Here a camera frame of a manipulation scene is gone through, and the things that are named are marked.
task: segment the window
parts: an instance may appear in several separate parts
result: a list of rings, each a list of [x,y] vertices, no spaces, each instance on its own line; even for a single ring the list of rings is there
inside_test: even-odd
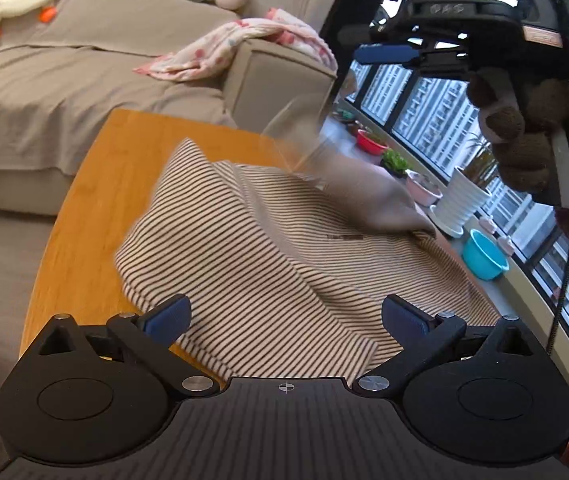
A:
[[[518,0],[502,1],[515,6]],[[384,14],[379,14],[394,16],[398,7],[399,2],[385,0]],[[481,133],[478,110],[466,97],[465,82],[419,78],[399,65],[363,67],[354,62],[351,67],[359,92],[349,100],[441,178],[448,180],[456,166],[469,163],[478,150],[474,140]],[[555,222],[554,209],[507,188],[499,179],[489,190],[484,211],[513,239],[516,259],[554,308],[568,252],[568,239]],[[569,335],[569,287],[563,326]]]

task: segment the wooden table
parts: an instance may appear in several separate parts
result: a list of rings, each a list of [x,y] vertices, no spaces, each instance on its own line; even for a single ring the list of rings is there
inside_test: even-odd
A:
[[[104,324],[136,308],[122,293],[114,254],[149,204],[169,156],[186,137],[211,161],[282,168],[270,139],[225,126],[115,110],[78,171],[44,251],[20,354],[50,317],[71,314],[78,324]],[[173,350],[195,364],[180,348]]]

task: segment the black ribbed surface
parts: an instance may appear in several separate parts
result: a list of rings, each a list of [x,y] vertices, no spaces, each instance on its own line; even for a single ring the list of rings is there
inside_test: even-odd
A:
[[[218,396],[183,402],[157,439],[120,460],[65,468],[17,459],[0,472],[0,480],[36,478],[569,480],[569,470],[555,459],[517,468],[456,462],[418,441],[390,402],[357,397],[339,379],[234,379]]]

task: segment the pink polka dot blanket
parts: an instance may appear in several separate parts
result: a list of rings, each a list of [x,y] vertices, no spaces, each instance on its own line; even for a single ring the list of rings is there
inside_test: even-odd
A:
[[[135,72],[170,81],[215,76],[231,65],[242,42],[253,38],[278,43],[337,70],[333,53],[315,30],[285,10],[270,9],[265,18],[225,23],[179,52],[160,56]]]

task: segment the white label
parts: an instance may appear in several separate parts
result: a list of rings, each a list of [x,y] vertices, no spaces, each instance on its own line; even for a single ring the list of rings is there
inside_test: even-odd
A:
[[[562,48],[562,36],[559,32],[553,32],[545,28],[530,27],[528,25],[524,25],[522,31],[524,32],[524,39],[526,41]]]

